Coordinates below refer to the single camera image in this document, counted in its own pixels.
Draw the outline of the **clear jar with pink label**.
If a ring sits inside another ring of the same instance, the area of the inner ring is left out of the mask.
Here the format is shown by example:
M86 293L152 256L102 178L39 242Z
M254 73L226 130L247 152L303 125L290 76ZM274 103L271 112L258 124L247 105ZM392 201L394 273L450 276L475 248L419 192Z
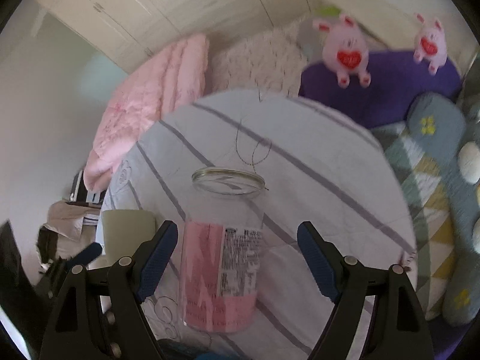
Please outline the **clear jar with pink label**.
M253 318L263 241L265 182L210 166L191 176L181 248L184 324L233 333Z

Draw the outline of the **beige clothes pile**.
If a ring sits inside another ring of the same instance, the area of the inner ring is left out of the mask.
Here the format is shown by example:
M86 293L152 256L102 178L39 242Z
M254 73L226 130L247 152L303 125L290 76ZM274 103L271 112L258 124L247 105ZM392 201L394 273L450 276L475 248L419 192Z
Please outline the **beige clothes pile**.
M37 254L42 268L59 258L70 259L95 242L100 209L65 201L54 203L37 235Z

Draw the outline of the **black and blue can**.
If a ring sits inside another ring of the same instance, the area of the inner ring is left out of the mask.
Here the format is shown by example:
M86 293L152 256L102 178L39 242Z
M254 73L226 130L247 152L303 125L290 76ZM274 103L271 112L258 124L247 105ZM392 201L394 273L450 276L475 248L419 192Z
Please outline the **black and blue can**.
M238 357L225 356L202 348L185 345L170 339L157 341L166 359L172 360L234 360Z

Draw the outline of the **geometric patterned quilt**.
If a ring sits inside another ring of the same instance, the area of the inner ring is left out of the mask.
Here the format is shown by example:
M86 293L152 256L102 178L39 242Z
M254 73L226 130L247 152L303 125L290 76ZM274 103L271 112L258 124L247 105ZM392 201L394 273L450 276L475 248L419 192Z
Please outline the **geometric patterned quilt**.
M417 263L416 294L427 320L442 312L455 267L454 226L439 167L409 135L404 123L374 128L408 205L416 252L402 257L404 267Z

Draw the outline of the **striped quilted table cover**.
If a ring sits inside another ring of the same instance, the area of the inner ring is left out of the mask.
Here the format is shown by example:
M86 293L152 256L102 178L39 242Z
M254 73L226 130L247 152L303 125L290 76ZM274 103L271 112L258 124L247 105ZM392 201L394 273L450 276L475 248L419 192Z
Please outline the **striped quilted table cover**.
M339 251L368 267L405 263L416 279L408 206L383 149L366 128L317 102L236 89L182 106L125 155L103 210L150 211L182 226L219 214L264 235L252 324L231 334L187 327L176 250L143 303L158 339L245 359L306 359L332 302L296 241L311 222Z

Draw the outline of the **folded pink quilt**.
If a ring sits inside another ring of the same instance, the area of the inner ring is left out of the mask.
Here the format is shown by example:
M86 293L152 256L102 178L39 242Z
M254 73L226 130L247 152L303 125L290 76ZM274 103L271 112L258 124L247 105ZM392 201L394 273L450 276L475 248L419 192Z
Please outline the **folded pink quilt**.
M102 192L122 158L152 125L203 96L209 41L197 33L174 41L143 63L107 103L84 168L90 192Z

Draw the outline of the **blue grey plush toy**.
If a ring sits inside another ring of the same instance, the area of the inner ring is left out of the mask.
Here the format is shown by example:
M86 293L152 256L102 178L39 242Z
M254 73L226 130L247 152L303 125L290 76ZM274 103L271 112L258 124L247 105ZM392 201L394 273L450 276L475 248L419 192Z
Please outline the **blue grey plush toy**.
M439 167L454 224L456 263L442 315L451 326L466 325L479 312L479 104L463 113L440 94L422 94L407 127Z

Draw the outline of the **cream white wardrobe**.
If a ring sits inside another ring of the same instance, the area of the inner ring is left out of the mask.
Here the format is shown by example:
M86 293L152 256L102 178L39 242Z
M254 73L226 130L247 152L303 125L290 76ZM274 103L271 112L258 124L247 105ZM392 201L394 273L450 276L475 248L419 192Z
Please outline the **cream white wardrobe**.
M35 0L125 72L205 33L214 50L311 11L320 0Z

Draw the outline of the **purple pillow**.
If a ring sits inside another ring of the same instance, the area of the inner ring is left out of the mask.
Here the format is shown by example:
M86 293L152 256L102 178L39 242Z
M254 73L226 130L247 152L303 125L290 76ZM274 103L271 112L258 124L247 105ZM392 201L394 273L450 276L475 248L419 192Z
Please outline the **purple pillow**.
M460 93L461 76L452 61L434 76L428 66L426 60L415 63L411 50L371 53L370 86L362 87L353 76L349 86L341 88L335 74L316 63L302 72L298 95L340 111L367 129L390 125L404 120L421 94L433 92L453 99Z

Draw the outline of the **heart patterned bed sheet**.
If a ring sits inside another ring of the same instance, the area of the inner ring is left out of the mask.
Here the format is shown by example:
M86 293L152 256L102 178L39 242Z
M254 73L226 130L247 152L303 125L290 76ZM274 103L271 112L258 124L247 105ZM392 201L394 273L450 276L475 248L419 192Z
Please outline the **heart patterned bed sheet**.
M296 42L299 25L297 19L211 55L205 92L244 88L296 97L307 65L307 57Z

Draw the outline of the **left pink plush bunny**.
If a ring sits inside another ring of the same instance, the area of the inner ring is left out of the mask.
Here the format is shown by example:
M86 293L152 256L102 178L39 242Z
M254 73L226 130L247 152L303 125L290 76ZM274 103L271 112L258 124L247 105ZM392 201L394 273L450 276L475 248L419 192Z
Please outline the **left pink plush bunny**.
M350 77L357 76L360 86L368 88L371 84L371 75L367 70L369 51L357 22L348 14L341 13L334 24L316 18L312 27L327 33L321 56L324 65L336 75L338 86L347 88Z

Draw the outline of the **pink plush bunny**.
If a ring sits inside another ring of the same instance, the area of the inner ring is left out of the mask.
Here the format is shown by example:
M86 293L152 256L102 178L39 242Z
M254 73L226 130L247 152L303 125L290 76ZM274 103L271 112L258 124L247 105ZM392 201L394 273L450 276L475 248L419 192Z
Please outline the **pink plush bunny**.
M347 88L350 77L357 76L360 86L368 88L371 84L371 75L367 70L369 51L357 22L348 14L341 13L334 24L316 18L312 27L327 33L321 56L324 65L336 75L338 86Z
M435 76L448 59L444 27L438 18L427 21L419 13L415 17L421 23L421 28L415 36L413 60L417 64L427 61L429 74Z

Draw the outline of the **right pink plush bunny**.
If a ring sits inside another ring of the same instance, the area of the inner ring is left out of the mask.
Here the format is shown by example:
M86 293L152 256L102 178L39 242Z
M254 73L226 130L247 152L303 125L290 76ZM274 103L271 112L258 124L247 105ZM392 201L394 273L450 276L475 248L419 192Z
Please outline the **right pink plush bunny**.
M421 28L415 36L413 60L417 64L427 61L429 74L435 76L448 59L444 27L438 18L427 21L419 13L415 17L421 23Z

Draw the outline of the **grey green pillow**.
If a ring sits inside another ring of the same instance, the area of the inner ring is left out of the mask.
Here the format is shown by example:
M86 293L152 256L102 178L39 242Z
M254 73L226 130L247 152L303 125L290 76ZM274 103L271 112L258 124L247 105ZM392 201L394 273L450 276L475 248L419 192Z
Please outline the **grey green pillow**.
M322 60L321 53L327 35L326 32L315 28L313 21L322 19L329 23L335 23L340 12L341 10L333 5L323 5L300 23L296 42L308 63L317 63Z

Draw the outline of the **white bedside board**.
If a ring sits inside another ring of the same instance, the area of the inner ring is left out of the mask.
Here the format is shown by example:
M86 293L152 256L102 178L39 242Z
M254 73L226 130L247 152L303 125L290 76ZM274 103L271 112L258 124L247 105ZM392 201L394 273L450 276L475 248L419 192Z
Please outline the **white bedside board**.
M406 13L385 0L320 0L350 14L375 38L390 49L412 49L414 38L422 27L421 15L429 24L433 16L426 13Z

